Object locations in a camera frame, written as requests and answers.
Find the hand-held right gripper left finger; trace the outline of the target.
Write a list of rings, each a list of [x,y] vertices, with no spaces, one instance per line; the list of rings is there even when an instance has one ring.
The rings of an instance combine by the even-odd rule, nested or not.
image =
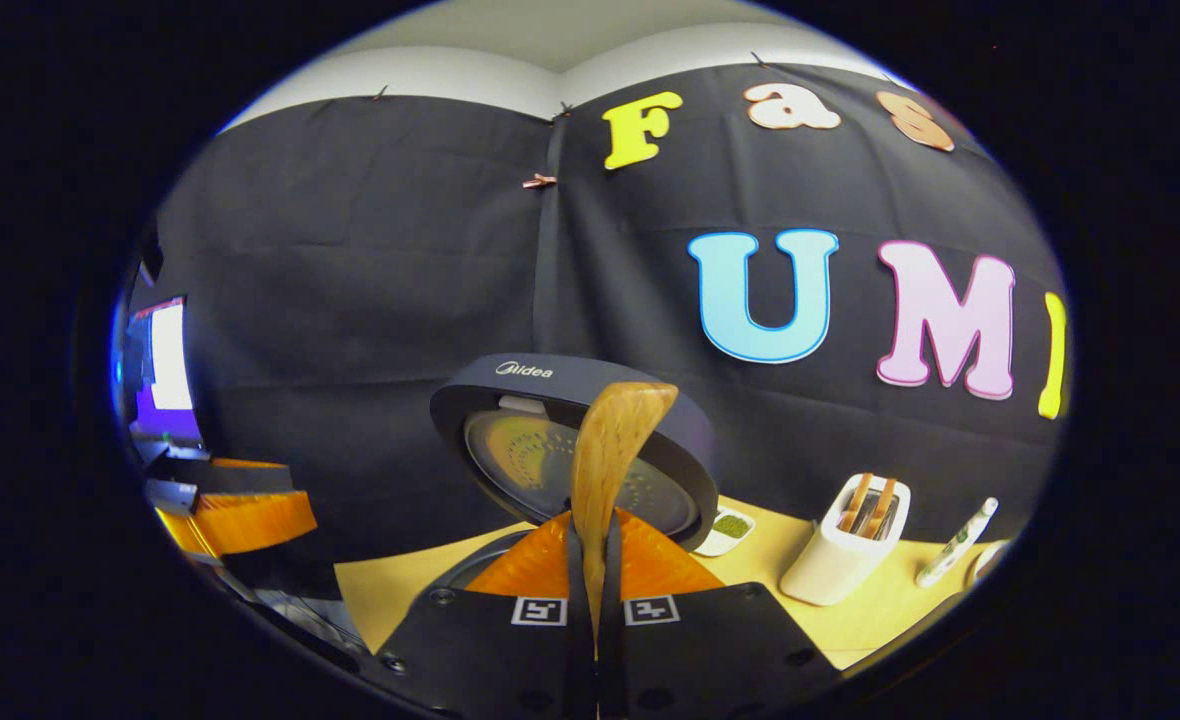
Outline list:
[[[525,541],[553,538],[568,591],[477,593]],[[563,513],[485,543],[418,594],[375,655],[375,682],[435,719],[595,719],[594,624],[581,538]]]

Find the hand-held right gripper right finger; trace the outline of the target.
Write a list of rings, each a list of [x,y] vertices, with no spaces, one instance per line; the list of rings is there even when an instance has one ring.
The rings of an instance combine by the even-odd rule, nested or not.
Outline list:
[[[840,682],[759,582],[628,600],[622,524],[605,538],[599,719],[778,719]]]

